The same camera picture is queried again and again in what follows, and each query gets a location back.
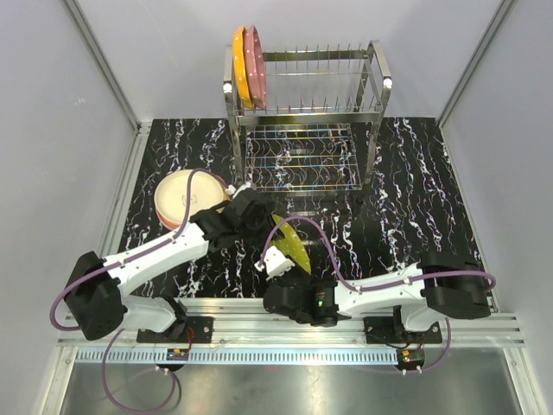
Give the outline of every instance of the marble pattern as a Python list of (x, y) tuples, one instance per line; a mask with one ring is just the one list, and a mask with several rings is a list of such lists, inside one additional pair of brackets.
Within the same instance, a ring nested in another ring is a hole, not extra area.
[[(353, 124), (359, 169), (364, 172), (368, 124)], [(156, 217), (157, 184), (179, 169), (203, 167), (235, 182), (228, 125), (218, 119), (165, 119), (152, 126), (119, 250), (152, 240), (167, 230)], [(378, 140), (372, 183), (362, 195), (270, 194), (281, 214), (316, 219), (334, 244), (346, 278), (366, 278), (402, 268), (425, 249), (480, 260), (448, 153), (432, 118), (386, 118)], [(305, 241), (314, 274), (333, 278), (316, 231), (294, 225)], [(259, 249), (236, 242), (230, 249), (165, 272), (135, 294), (146, 297), (262, 297), (263, 275), (253, 263)]]

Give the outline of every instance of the pink plate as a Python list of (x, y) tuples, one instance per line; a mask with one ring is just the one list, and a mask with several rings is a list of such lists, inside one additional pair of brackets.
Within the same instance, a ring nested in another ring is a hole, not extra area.
[(245, 31), (244, 36), (245, 71), (248, 75), (250, 96), (257, 108), (267, 108), (267, 81), (263, 50), (255, 26)]

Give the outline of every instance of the wire rack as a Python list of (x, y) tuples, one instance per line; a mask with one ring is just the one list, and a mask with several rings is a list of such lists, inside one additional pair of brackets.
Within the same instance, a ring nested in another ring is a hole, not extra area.
[[(238, 177), (271, 192), (361, 190), (371, 180), (391, 93), (380, 42), (367, 49), (284, 49), (265, 52), (264, 60), (267, 108), (250, 110), (238, 97), (227, 48), (223, 92)], [(354, 122), (372, 122), (364, 177), (349, 127)]]
[(349, 124), (246, 127), (245, 176), (268, 192), (360, 190)]

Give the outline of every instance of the yellow plate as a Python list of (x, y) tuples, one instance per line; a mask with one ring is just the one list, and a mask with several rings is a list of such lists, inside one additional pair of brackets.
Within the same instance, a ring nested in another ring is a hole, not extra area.
[[(279, 223), (283, 218), (273, 214), (273, 219), (275, 223)], [(308, 252), (305, 250), (296, 230), (289, 223), (285, 223), (279, 229), (284, 234), (284, 238), (274, 239), (270, 244), (276, 246), (284, 255), (289, 255), (306, 273), (310, 274), (311, 263), (309, 262)]]
[(250, 98), (250, 90), (248, 89), (248, 77), (245, 72), (244, 59), (244, 31), (245, 27), (240, 26), (234, 32), (232, 40), (232, 54), (234, 55), (234, 76), (236, 77), (236, 85), (238, 86), (238, 96), (242, 99), (242, 104), (250, 109), (253, 109), (253, 103)]

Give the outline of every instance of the black wire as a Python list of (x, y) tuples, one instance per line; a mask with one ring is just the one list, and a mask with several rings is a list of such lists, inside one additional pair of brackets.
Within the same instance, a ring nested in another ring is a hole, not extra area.
[(377, 335), (374, 335), (372, 333), (367, 333), (366, 335), (372, 337), (375, 340), (378, 340), (380, 343), (384, 344), (385, 346), (388, 346), (389, 348), (396, 348), (398, 350), (404, 350), (404, 349), (408, 348), (411, 345), (411, 343), (405, 342), (405, 346), (394, 346), (393, 344), (390, 344), (386, 340), (381, 339), (380, 337), (378, 337)]

